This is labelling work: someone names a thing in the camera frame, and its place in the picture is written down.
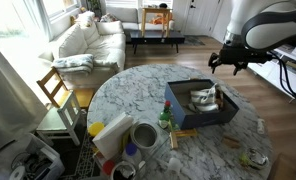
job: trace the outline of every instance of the bottle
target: bottle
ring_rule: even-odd
[[[141,153],[137,146],[134,143],[128,143],[122,153],[122,160],[133,164],[135,169],[138,170],[141,159]]]
[[[165,102],[164,110],[159,115],[159,126],[165,129],[170,119],[170,101]]]

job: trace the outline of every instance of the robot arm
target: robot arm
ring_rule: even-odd
[[[296,42],[296,0],[234,0],[231,21],[219,55],[209,66],[235,66],[234,75],[248,63],[265,63],[267,53],[282,44]]]

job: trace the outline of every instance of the round marble table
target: round marble table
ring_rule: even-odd
[[[166,142],[158,150],[155,161],[150,162],[149,168],[147,166],[149,179],[266,179],[271,162],[265,169],[253,170],[243,168],[238,160],[240,154],[249,147],[256,148],[272,159],[268,136],[257,133],[259,116],[255,108],[234,88],[196,69],[158,64],[137,66],[118,73],[104,83],[93,97],[87,116],[88,126],[96,121],[108,124],[122,112],[131,115],[135,121],[157,124],[158,114],[165,101],[166,82],[187,80],[190,77],[219,83],[240,110],[229,123],[200,127],[197,128],[198,136],[178,138],[177,150],[170,149],[170,144]],[[223,133],[238,139],[241,148],[232,149],[223,144]],[[182,163],[180,174],[167,173],[165,162],[171,157]]]

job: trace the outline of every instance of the lid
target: lid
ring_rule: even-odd
[[[115,163],[112,160],[108,160],[102,166],[103,171],[109,176],[112,169],[115,167]]]
[[[136,152],[137,152],[137,146],[134,143],[127,144],[127,146],[126,146],[126,153],[129,156],[135,155]]]
[[[94,122],[89,126],[88,133],[90,136],[95,137],[104,127],[105,125],[102,122]]]
[[[165,106],[170,106],[170,101],[167,100],[167,101],[165,102]]]

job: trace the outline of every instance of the wooden floor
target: wooden floor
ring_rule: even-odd
[[[212,52],[219,52],[222,44],[209,37],[201,37],[201,40],[205,46],[179,45],[179,53],[170,45],[138,45],[134,55],[132,45],[127,45],[125,68],[144,64],[179,64],[211,74],[208,59]],[[251,70],[242,70],[233,76],[233,69],[233,66],[222,65],[214,76],[250,100],[266,121],[274,155],[282,152],[290,156],[296,166],[296,101],[289,104],[289,96]]]

